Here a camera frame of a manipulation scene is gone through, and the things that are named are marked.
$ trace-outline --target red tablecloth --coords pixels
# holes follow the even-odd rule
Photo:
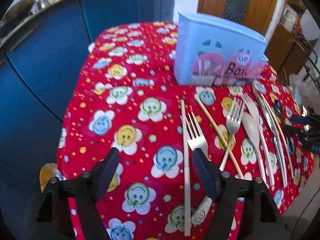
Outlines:
[[[72,179],[90,171],[111,147],[120,150],[120,164],[108,193],[96,204],[113,240],[184,239],[180,99],[185,100],[187,112],[195,113],[208,141],[209,156],[218,165],[224,147],[194,100],[194,93],[207,90],[210,94],[210,100],[204,103],[226,137],[225,115],[232,98],[248,93],[255,100],[250,86],[177,85],[172,72],[176,38],[177,26],[162,22],[122,25],[104,31],[96,39],[81,70],[66,111],[58,150],[61,179]],[[286,119],[298,113],[287,88],[277,82],[276,72],[269,65],[261,73],[257,88],[270,104],[275,98],[280,100]],[[310,176],[313,155],[302,151],[297,139],[289,139],[295,178],[291,178],[285,154],[289,185],[283,189],[275,148],[269,139],[271,131],[265,120],[263,128],[276,181],[270,192],[283,213]],[[260,176],[252,143],[242,126],[233,140],[233,153],[245,178]],[[164,161],[156,158],[160,153],[172,157],[171,164],[167,163],[165,168]],[[205,194],[191,158],[190,167],[191,207],[197,208]],[[236,175],[231,161],[227,162],[225,170]],[[241,209],[242,202],[238,201],[230,240],[236,239]],[[82,240],[84,236],[74,201],[70,201],[70,210],[77,239]],[[192,227],[191,236],[185,239],[203,239],[213,213],[214,207],[204,223]]]

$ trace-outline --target blue cabinet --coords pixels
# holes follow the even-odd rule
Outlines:
[[[6,58],[0,58],[0,94],[0,163],[14,173],[38,177],[43,165],[56,162],[61,122],[28,90]]]
[[[80,0],[90,41],[121,24],[172,21],[174,0]]]
[[[30,90],[60,120],[75,89],[89,44],[78,0],[68,0],[26,24],[7,56]]]

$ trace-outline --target screw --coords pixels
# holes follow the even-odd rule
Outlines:
[[[224,177],[224,178],[229,178],[230,177],[230,173],[227,172],[227,171],[223,171],[223,172],[221,172],[221,176]]]
[[[255,180],[256,182],[258,182],[258,183],[262,183],[262,182],[263,182],[263,179],[260,178],[260,177],[256,177],[254,180]]]
[[[52,177],[50,180],[49,180],[49,183],[51,184],[54,184],[58,181],[59,179],[57,177]]]
[[[85,179],[88,178],[88,177],[90,177],[90,175],[91,175],[91,174],[90,174],[89,171],[85,171],[84,173],[81,174],[81,176],[82,176],[83,178],[85,178]]]

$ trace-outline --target wooden chopstick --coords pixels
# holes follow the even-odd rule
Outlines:
[[[283,132],[282,132],[282,130],[281,130],[281,127],[280,127],[280,125],[279,125],[279,123],[278,123],[278,120],[277,120],[275,114],[273,113],[271,107],[269,106],[268,101],[265,99],[265,97],[264,97],[262,94],[261,94],[261,98],[262,98],[262,100],[264,101],[264,103],[265,103],[265,105],[267,106],[267,108],[269,109],[269,111],[270,111],[270,113],[271,113],[271,115],[272,115],[272,118],[273,118],[273,120],[275,121],[275,124],[276,124],[276,126],[277,126],[277,128],[278,128],[278,130],[279,130],[279,133],[281,134],[281,138],[282,138],[282,140],[283,140],[284,147],[285,147],[285,150],[286,150],[286,152],[287,152],[287,157],[288,157],[288,159],[289,159],[291,178],[294,179],[292,162],[291,162],[291,157],[290,157],[289,150],[288,150],[288,146],[287,146],[287,141],[286,141],[285,138],[284,138],[284,135],[283,135]]]
[[[194,95],[195,100],[198,102],[199,106],[201,107],[202,111],[204,112],[204,114],[207,116],[207,118],[209,119],[210,123],[212,124],[213,128],[215,129],[215,131],[217,132],[220,141],[223,143],[223,145],[225,146],[225,148],[228,147],[228,143],[225,140],[225,138],[223,137],[222,133],[220,132],[217,124],[215,123],[215,121],[213,120],[213,118],[211,117],[211,115],[209,114],[208,110],[205,108],[204,104],[201,102],[198,94]],[[231,161],[233,162],[233,165],[236,168],[236,171],[238,172],[238,175],[240,176],[241,179],[244,179],[244,176],[242,174],[242,171],[239,167],[239,164],[236,161],[235,156],[233,155],[232,151],[229,151],[229,157],[231,159]]]

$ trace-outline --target wooden door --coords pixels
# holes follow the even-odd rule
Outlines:
[[[234,20],[232,17],[229,18],[230,20],[265,35],[271,22],[277,0],[247,0],[247,2],[238,0],[241,2],[239,8],[237,8],[236,1],[237,0],[199,0],[198,12],[227,18],[225,17],[226,10],[233,10],[234,14],[238,13],[239,15],[237,15]]]

